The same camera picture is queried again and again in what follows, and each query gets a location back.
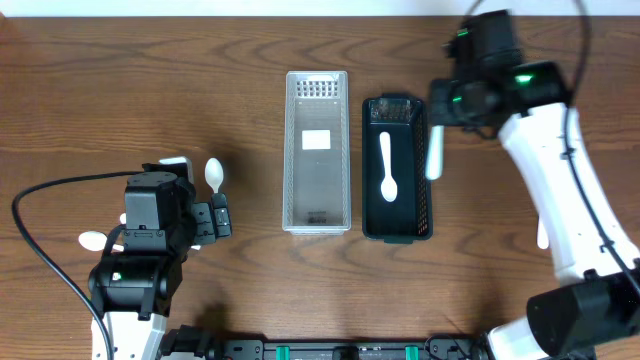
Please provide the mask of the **pale green plastic fork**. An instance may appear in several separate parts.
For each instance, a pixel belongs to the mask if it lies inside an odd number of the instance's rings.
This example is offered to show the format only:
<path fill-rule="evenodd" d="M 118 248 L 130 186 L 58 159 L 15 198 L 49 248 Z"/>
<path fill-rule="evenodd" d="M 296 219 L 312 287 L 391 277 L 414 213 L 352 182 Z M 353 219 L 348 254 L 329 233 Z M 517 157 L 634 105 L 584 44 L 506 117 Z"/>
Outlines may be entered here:
<path fill-rule="evenodd" d="M 444 127 L 432 126 L 426 159 L 425 177 L 429 181 L 439 179 L 443 171 Z"/>

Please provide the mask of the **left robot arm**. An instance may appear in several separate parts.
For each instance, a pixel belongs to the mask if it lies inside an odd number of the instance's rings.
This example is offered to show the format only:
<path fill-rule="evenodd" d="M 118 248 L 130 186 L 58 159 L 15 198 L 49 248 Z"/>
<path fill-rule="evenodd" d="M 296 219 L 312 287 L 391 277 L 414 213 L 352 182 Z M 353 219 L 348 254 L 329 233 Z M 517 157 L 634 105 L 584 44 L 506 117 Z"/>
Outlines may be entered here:
<path fill-rule="evenodd" d="M 178 333 L 166 329 L 182 265 L 194 246 L 231 235 L 225 194 L 207 202 L 182 174 L 147 171 L 131 176 L 124 194 L 127 220 L 107 237 L 89 276 L 98 312 L 92 328 L 103 335 L 93 354 L 113 359 L 176 356 Z"/>

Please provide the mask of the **white fork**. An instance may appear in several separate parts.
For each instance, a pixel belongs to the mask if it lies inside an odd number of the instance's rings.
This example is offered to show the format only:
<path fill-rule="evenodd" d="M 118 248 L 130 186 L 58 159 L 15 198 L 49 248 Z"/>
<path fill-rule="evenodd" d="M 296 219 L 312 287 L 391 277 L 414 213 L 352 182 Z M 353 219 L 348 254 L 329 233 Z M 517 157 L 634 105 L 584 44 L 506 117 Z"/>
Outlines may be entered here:
<path fill-rule="evenodd" d="M 536 244 L 542 250 L 546 250 L 549 248 L 548 234 L 541 217 L 538 218 Z"/>

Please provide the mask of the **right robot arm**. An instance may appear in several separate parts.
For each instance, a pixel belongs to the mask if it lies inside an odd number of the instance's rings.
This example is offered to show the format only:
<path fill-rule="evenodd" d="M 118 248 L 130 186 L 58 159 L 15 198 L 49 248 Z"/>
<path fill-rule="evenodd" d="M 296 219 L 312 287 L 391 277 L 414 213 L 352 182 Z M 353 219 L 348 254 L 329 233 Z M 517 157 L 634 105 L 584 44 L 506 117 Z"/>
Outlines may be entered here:
<path fill-rule="evenodd" d="M 467 16 L 446 51 L 452 75 L 432 82 L 426 170 L 460 127 L 498 140 L 519 170 L 547 239 L 558 287 L 488 331 L 476 359 L 561 359 L 639 332 L 639 250 L 617 220 L 586 151 L 573 99 L 552 62 L 525 63 L 510 14 Z"/>

